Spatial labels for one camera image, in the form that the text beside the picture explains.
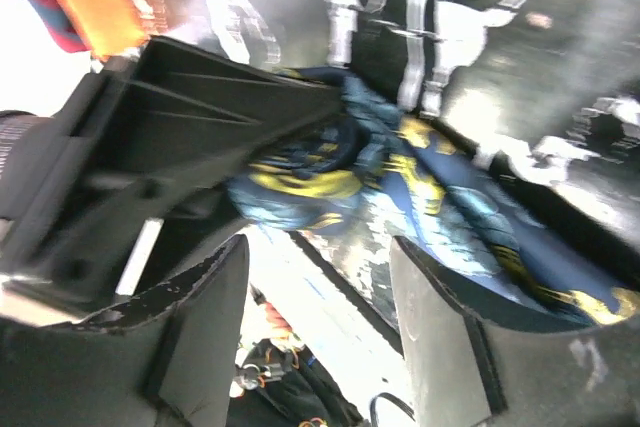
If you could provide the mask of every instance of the black cable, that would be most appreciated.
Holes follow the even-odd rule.
[[[402,410],[405,414],[407,414],[407,416],[411,420],[413,420],[414,422],[416,421],[413,409],[409,407],[403,400],[400,400],[398,397],[390,394],[389,392],[380,392],[373,399],[371,399],[371,402],[369,402],[369,416],[371,417],[371,427],[379,427],[378,410],[376,408],[378,405],[378,399],[388,400],[393,405]]]

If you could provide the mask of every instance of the wire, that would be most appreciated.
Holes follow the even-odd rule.
[[[400,400],[398,397],[396,397],[393,394],[390,394],[389,392],[381,392],[378,395],[376,395],[373,399],[371,399],[371,402],[369,403],[369,416],[371,417],[371,427],[380,427],[378,425],[378,410],[376,408],[378,405],[378,399],[388,400],[393,405],[395,405],[400,410],[402,410],[405,414],[407,414],[407,416],[411,420],[413,420],[414,422],[416,421],[413,409],[409,407],[403,400]]]

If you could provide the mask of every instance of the black bag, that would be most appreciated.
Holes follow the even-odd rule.
[[[285,361],[285,356],[269,340],[261,341],[248,359]],[[331,375],[311,351],[298,354],[294,369],[277,382],[249,390],[231,399],[227,427],[298,427],[299,425],[352,427],[361,424],[358,409],[340,392]]]

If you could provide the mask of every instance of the blue cloth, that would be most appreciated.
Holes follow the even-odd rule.
[[[240,212],[284,230],[340,235],[366,197],[443,265],[530,308],[611,324],[640,296],[536,221],[466,155],[348,71],[284,71],[343,89],[345,114],[228,184]]]

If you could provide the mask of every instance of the bright light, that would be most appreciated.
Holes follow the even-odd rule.
[[[454,100],[444,120],[460,134],[483,142],[495,136],[500,117],[500,108],[496,97],[479,90],[465,89]]]

